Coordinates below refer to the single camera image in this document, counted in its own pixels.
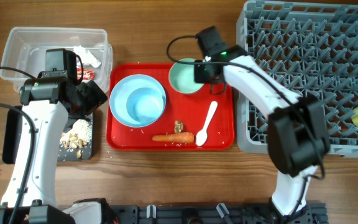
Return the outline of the light blue bowl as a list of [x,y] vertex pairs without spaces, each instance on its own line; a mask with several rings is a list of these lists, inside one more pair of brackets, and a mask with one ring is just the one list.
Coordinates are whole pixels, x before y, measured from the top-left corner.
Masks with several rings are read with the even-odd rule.
[[165,100],[158,90],[138,88],[128,96],[126,109],[135,126],[147,126],[163,113]]

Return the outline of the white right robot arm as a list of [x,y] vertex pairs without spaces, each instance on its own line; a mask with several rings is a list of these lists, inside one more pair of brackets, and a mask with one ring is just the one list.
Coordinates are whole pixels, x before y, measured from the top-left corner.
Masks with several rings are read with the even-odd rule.
[[330,149],[321,101],[274,80],[242,47],[228,47],[215,26],[195,35],[204,59],[195,65],[200,83],[225,83],[242,93],[268,121],[268,154],[278,170],[270,199],[274,219],[288,222],[306,208],[305,196]]

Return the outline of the red foil wrapper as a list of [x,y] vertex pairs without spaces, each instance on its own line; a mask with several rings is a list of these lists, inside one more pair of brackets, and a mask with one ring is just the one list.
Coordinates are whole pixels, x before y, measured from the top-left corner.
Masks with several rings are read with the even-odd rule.
[[77,67],[77,78],[80,79],[83,77],[83,80],[92,80],[95,76],[95,72],[90,69],[84,69]]

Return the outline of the rice and food waste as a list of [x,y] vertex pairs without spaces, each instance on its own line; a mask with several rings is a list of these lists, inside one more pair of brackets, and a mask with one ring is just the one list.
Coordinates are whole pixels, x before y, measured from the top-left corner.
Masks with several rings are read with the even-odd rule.
[[93,123],[85,119],[79,119],[73,123],[71,129],[63,132],[60,138],[60,152],[65,161],[69,158],[85,159],[86,152],[91,153],[93,140]]

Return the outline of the mint green bowl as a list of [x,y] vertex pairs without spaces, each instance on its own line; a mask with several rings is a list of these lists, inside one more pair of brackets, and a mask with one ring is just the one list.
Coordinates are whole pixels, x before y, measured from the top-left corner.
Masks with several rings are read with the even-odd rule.
[[171,87],[182,94],[193,94],[203,87],[202,83],[195,82],[194,65],[174,63],[168,73]]

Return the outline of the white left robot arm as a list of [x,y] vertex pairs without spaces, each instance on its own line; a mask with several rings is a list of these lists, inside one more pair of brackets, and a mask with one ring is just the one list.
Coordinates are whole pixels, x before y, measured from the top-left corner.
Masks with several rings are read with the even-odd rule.
[[107,223],[114,213],[103,198],[56,207],[55,173],[66,125],[84,119],[107,101],[94,81],[77,75],[80,56],[66,49],[46,52],[45,70],[20,89],[22,129],[14,170],[0,205],[0,223]]

